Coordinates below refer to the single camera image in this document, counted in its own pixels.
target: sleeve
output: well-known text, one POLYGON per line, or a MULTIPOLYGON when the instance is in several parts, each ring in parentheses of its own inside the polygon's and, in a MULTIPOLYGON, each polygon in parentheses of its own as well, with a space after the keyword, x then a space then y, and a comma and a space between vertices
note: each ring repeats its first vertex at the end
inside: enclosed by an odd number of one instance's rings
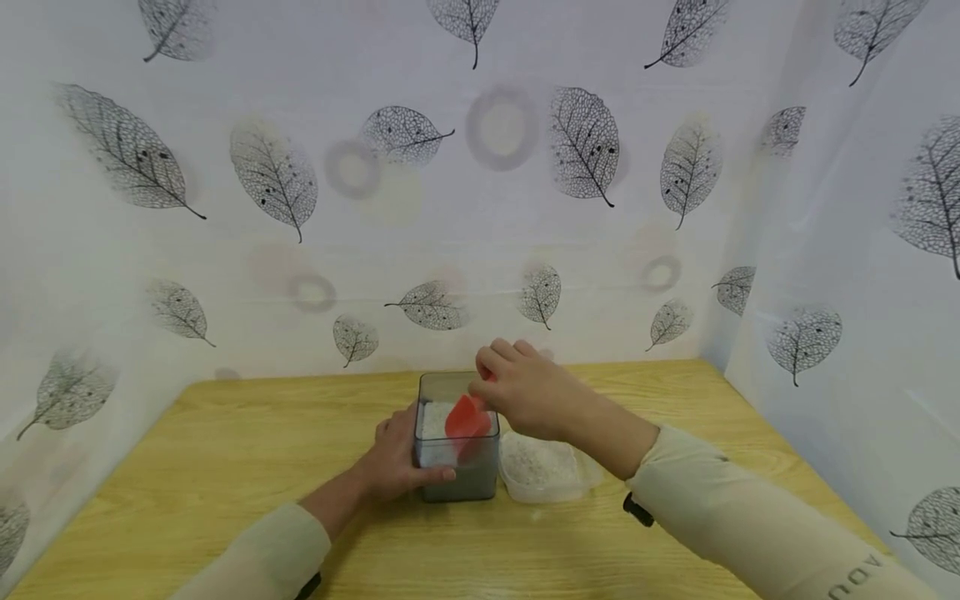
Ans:
POLYGON ((634 502, 764 600, 936 600, 893 559, 671 427, 627 482, 634 502))
POLYGON ((284 504, 234 540, 171 600, 292 600, 317 575, 330 549, 320 522, 284 504))

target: red plastic scoop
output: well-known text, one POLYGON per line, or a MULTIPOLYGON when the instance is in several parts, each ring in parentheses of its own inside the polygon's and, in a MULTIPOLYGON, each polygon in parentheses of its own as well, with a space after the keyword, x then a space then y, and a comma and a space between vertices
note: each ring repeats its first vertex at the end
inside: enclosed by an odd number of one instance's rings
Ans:
POLYGON ((453 410, 446 417, 444 431, 448 438, 453 439, 457 448, 457 462, 463 463, 476 453, 481 447, 478 440, 473 438, 485 437, 491 428, 490 415, 484 401, 478 397, 460 396, 453 410))

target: square container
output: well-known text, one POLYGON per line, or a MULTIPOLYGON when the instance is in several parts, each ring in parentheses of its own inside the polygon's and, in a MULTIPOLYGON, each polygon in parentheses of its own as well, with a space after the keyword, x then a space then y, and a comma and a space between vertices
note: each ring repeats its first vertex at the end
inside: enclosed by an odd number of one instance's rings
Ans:
POLYGON ((417 465, 443 465, 457 470, 456 480, 422 488, 420 494, 425 502, 489 500, 496 495, 500 445, 496 413, 488 413, 491 428, 485 436, 448 438, 444 433, 445 414, 467 393, 467 385, 475 376, 475 372, 428 372, 420 377, 414 437, 417 465), (465 450, 458 461, 461 448, 465 450))
POLYGON ((577 500, 603 481, 600 466, 573 446, 528 438, 514 431, 503 434, 499 469, 510 497, 528 504, 577 500), (519 465, 517 454, 529 463, 519 465), (531 469, 538 469, 542 480, 520 481, 520 471, 527 471, 529 477, 531 469))

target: leaf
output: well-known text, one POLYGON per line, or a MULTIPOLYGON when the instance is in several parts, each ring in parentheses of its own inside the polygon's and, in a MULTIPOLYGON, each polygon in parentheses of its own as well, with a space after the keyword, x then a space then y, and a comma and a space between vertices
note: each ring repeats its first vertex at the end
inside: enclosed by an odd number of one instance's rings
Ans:
POLYGON ((779 324, 767 336, 767 350, 777 364, 793 374, 819 365, 840 343, 843 323, 840 315, 824 306, 801 306, 793 317, 779 324))
POLYGON ((144 208, 183 207, 183 173, 170 149, 146 123, 110 98, 74 84, 57 84, 58 100, 77 124, 124 202, 144 208))
POLYGON ((407 319, 426 329, 446 331, 466 326, 467 309, 446 292, 442 281, 427 281, 407 292, 403 300, 384 306, 399 306, 407 319))
POLYGON ((929 493, 910 511, 906 533, 890 534, 909 541, 943 570, 960 575, 960 488, 929 493))
POLYGON ((230 160, 247 194, 265 213, 297 230, 317 207, 317 174, 300 144, 251 118, 230 132, 230 160))
POLYGON ((756 267, 735 267, 727 271, 719 283, 711 286, 717 288, 720 305, 742 317, 750 289, 754 286, 755 273, 756 267))
POLYGON ((95 358, 57 352, 36 389, 34 418, 16 438, 37 423, 60 431, 93 417, 107 402, 118 376, 95 358))
POLYGON ((350 363, 367 358, 380 345, 380 338, 373 325, 350 315, 340 315, 333 322, 333 341, 347 359, 344 369, 350 363))
POLYGON ((660 195, 670 210, 684 218, 707 199, 723 170, 720 136, 706 119, 690 117, 673 134, 660 166, 660 195))
POLYGON ((28 527, 30 509, 21 498, 12 497, 0 506, 0 577, 4 576, 16 559, 20 546, 27 537, 28 527))
POLYGON ((523 283, 516 308, 530 321, 543 323, 549 331, 547 320, 560 303, 560 274, 550 265, 539 265, 523 274, 523 283))
POLYGON ((376 156, 394 164, 426 166, 440 150, 440 142, 450 137, 440 133, 430 119, 407 107, 384 107, 370 115, 361 136, 376 156))
POLYGON ((666 22, 658 62, 688 67, 699 63, 707 54, 713 35, 727 22, 731 0, 677 0, 666 22))
POLYGON ((554 186, 572 198, 603 198, 616 174, 620 138, 603 100, 581 87, 558 87, 550 102, 554 186))
POLYGON ((693 322, 693 311, 683 300, 674 298, 668 300, 666 304, 660 307, 654 321, 650 324, 650 341, 652 344, 646 351, 650 351, 654 346, 673 342, 685 331, 690 329, 690 323, 693 322))
POLYGON ((440 26, 473 44, 473 68, 477 68, 480 40, 487 32, 500 0, 426 0, 440 26))
POLYGON ((155 279, 147 294, 154 309, 154 321, 167 331, 184 338, 206 339, 206 315, 197 298, 175 281, 155 279))
POLYGON ((924 133, 903 178, 893 231, 911 246, 946 256, 960 279, 960 116, 924 133))
POLYGON ((154 52, 177 60, 203 60, 213 49, 214 0, 139 0, 154 52))
POLYGON ((860 59, 860 80, 867 63, 883 52, 926 5, 926 0, 841 0, 833 27, 833 41, 841 50, 860 59))
POLYGON ((763 127, 760 148, 773 156, 791 156, 800 141, 800 126, 804 123, 806 107, 784 108, 770 117, 763 127))

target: black strap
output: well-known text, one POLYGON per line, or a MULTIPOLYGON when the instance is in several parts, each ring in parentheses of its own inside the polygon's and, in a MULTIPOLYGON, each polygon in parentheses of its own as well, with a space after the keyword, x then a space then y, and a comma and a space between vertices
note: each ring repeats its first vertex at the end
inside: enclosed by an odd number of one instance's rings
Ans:
POLYGON ((654 526, 654 516, 648 513, 645 508, 634 502, 633 492, 628 493, 627 497, 623 499, 623 510, 636 517, 636 520, 640 521, 640 524, 644 527, 654 526))
POLYGON ((297 597, 294 600, 306 600, 313 595, 313 592, 317 591, 317 588, 320 587, 320 581, 323 579, 320 573, 317 573, 310 578, 310 581, 306 582, 306 585, 300 588, 300 593, 297 594, 297 597))

